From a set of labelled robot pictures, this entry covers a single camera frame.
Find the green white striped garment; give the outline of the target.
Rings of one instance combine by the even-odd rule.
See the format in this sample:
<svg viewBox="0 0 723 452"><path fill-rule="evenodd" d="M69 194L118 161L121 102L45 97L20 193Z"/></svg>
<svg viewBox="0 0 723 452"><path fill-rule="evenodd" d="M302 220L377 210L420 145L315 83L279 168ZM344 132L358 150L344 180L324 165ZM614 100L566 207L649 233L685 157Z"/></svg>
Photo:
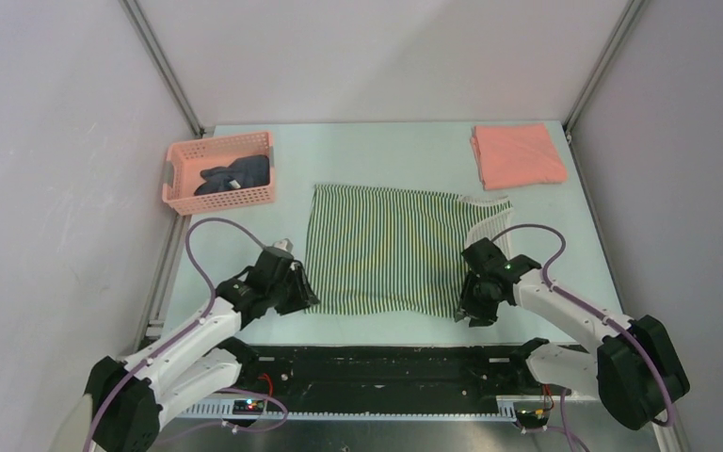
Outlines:
<svg viewBox="0 0 723 452"><path fill-rule="evenodd" d="M467 273L462 252L502 232L512 216L506 197L318 185L305 253L319 299L310 311L451 318Z"/></svg>

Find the dark navy garment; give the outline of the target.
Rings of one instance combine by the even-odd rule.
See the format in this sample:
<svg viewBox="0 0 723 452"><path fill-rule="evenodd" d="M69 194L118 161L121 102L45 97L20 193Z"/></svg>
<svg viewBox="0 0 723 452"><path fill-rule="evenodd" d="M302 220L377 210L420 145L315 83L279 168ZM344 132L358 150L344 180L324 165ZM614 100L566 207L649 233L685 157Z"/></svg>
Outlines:
<svg viewBox="0 0 723 452"><path fill-rule="evenodd" d="M270 161L261 154L240 157L229 166L204 169L200 176L203 183L196 188L196 196L267 186L270 183Z"/></svg>

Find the salmon pink t-shirt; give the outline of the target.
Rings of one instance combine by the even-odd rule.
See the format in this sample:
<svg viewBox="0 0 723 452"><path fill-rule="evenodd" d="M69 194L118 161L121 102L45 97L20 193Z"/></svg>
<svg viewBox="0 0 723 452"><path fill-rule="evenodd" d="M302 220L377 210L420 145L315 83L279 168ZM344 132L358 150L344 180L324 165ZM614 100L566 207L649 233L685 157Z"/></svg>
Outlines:
<svg viewBox="0 0 723 452"><path fill-rule="evenodd" d="M542 123L477 125L470 139L486 190L561 184L567 168Z"/></svg>

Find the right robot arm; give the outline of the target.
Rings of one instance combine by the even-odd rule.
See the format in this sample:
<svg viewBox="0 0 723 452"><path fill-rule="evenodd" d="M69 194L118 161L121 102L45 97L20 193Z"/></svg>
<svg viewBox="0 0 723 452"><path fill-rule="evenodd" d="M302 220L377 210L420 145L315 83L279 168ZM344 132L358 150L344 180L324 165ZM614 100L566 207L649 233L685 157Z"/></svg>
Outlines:
<svg viewBox="0 0 723 452"><path fill-rule="evenodd" d="M469 245L462 257L468 273L457 321L490 326L506 303L544 318L581 346L573 350L543 338L520 346L509 369L511 384L519 392L533 394L550 384L595 397L632 430L657 422L690 392L676 349L657 318L633 319L597 308L555 284L534 259L508 259L487 238Z"/></svg>

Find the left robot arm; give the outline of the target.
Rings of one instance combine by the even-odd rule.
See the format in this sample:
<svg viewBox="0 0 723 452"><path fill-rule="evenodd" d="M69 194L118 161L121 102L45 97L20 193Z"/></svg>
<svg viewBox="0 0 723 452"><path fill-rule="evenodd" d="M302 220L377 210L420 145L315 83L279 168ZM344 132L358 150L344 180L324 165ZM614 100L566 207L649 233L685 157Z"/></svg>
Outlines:
<svg viewBox="0 0 723 452"><path fill-rule="evenodd" d="M259 365L220 343L269 309L288 315L319 302L304 265L272 246L262 248L254 265L207 286L208 300L175 330L126 358L104 357L93 365L82 450L146 451L170 420L206 396L230 387L252 390Z"/></svg>

